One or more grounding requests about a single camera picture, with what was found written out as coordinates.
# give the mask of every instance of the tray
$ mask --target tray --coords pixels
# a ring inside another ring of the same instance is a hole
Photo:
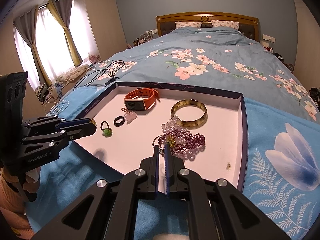
[[[161,102],[148,111],[137,111],[138,118],[130,124],[115,127],[113,120],[124,115],[124,97],[137,87],[157,89]],[[161,125],[170,118],[172,106],[183,99],[195,99],[206,105],[206,123],[191,133],[205,136],[206,148],[185,167],[215,181],[225,178],[238,190],[243,190],[248,156],[248,129],[244,98],[241,93],[148,82],[115,82],[102,92],[77,118],[90,117],[97,123],[94,135],[76,140],[87,152],[122,174],[139,168],[140,161],[153,155],[152,141],[163,135]],[[203,112],[196,107],[184,107],[177,112],[183,120],[195,120]],[[105,138],[100,124],[107,121],[113,131]],[[159,161],[159,191],[165,193],[164,158]]]

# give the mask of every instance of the wall outlet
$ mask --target wall outlet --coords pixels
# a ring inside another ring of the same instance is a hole
[[[150,30],[150,31],[146,31],[146,33],[155,34],[155,33],[158,33],[158,30],[157,29]]]
[[[272,41],[273,43],[276,43],[276,38],[268,36],[268,41]]]
[[[260,41],[260,44],[265,48],[269,48],[269,43],[268,42]]]

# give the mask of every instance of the sheer white curtain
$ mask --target sheer white curtain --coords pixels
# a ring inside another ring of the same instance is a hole
[[[89,58],[90,49],[89,34],[84,24],[84,17],[81,9],[72,1],[69,29],[81,58],[86,61]]]
[[[40,86],[40,81],[31,48],[26,44],[15,27],[13,27],[13,35],[22,68],[24,71],[28,71],[28,81],[31,87],[35,90]]]
[[[51,81],[73,66],[63,28],[46,7],[38,13],[36,46],[44,70]]]

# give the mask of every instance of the smartwatch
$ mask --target smartwatch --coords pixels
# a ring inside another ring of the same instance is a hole
[[[152,88],[137,88],[125,96],[124,104],[130,111],[146,111],[155,103],[156,99],[159,99],[157,90]]]

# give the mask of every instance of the bed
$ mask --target bed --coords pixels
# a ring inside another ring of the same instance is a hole
[[[237,21],[239,30],[212,27],[212,19]],[[65,97],[69,106],[59,117],[75,118],[106,89],[108,76],[101,72],[92,81],[93,71],[104,70],[112,60],[125,62],[116,73],[119,81],[241,92],[249,136],[243,194],[292,239],[303,238],[320,212],[320,117],[308,92],[257,42],[257,18],[192,12],[159,16],[156,21],[159,38],[96,64]],[[176,21],[202,24],[176,29]],[[98,179],[121,176],[71,142],[59,160],[41,171],[38,199],[26,206],[32,228],[39,230]],[[134,239],[188,235],[186,215],[183,201],[168,201],[163,195],[140,201]]]

